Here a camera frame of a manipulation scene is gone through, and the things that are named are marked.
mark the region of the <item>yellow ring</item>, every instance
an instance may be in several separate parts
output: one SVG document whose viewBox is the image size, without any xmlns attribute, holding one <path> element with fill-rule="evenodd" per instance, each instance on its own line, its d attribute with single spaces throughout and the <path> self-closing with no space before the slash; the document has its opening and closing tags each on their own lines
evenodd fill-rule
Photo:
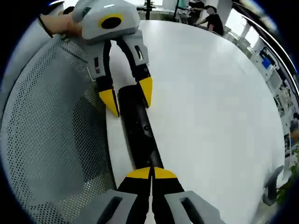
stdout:
<svg viewBox="0 0 299 224">
<path fill-rule="evenodd" d="M 106 15 L 106 16 L 102 17 L 102 18 L 99 20 L 99 27 L 103 28 L 103 27 L 102 27 L 102 23 L 103 23 L 106 19 L 109 19 L 109 18 L 112 18 L 112 17 L 119 18 L 119 19 L 121 20 L 121 22 L 123 21 L 123 16 L 122 16 L 122 14 L 109 14 L 109 15 Z"/>
</svg>

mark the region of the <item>black wristband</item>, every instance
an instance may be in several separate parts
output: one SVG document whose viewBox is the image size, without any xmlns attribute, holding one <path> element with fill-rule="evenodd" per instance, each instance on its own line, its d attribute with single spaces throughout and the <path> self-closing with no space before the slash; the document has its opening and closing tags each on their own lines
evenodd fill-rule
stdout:
<svg viewBox="0 0 299 224">
<path fill-rule="evenodd" d="M 43 29 L 47 32 L 47 34 L 48 34 L 51 38 L 53 38 L 53 35 L 52 35 L 51 32 L 48 30 L 48 28 L 46 27 L 46 25 L 44 24 L 44 22 L 42 21 L 42 19 L 41 19 L 40 16 L 38 16 L 38 20 L 39 20 L 41 26 L 43 27 Z"/>
</svg>

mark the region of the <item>white tabletop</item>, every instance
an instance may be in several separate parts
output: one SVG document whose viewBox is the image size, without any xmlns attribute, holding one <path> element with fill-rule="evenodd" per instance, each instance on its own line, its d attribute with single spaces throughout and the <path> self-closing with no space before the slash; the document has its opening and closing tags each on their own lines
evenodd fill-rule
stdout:
<svg viewBox="0 0 299 224">
<path fill-rule="evenodd" d="M 284 164 L 283 129 L 263 77 L 235 45 L 208 31 L 167 21 L 142 21 L 140 29 L 154 80 L 147 113 L 165 169 L 227 224 L 250 223 L 264 182 Z M 135 84 L 116 45 L 110 67 L 117 91 Z M 107 132 L 119 185 L 133 165 L 121 119 L 109 111 Z"/>
</svg>

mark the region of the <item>black cylindrical object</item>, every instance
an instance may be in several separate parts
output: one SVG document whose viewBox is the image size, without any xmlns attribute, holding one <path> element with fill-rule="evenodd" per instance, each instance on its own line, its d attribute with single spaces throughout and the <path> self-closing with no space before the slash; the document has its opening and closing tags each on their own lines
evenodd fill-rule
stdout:
<svg viewBox="0 0 299 224">
<path fill-rule="evenodd" d="M 148 166 L 163 168 L 142 96 L 143 92 L 137 85 L 125 86 L 118 92 L 131 156 L 137 169 Z"/>
</svg>

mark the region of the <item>person in black shirt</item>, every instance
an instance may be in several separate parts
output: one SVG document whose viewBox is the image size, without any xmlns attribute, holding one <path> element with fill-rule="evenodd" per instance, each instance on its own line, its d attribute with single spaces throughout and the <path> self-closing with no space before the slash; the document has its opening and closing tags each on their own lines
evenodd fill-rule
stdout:
<svg viewBox="0 0 299 224">
<path fill-rule="evenodd" d="M 219 15 L 217 14 L 217 9 L 214 6 L 206 6 L 206 12 L 209 14 L 207 18 L 201 22 L 196 23 L 195 25 L 200 25 L 207 22 L 207 28 L 210 32 L 215 32 L 220 36 L 223 35 L 223 24 Z"/>
<path fill-rule="evenodd" d="M 201 0 L 190 0 L 189 7 L 190 10 L 188 24 L 194 25 L 200 17 L 200 13 L 204 10 L 205 4 Z"/>
</svg>

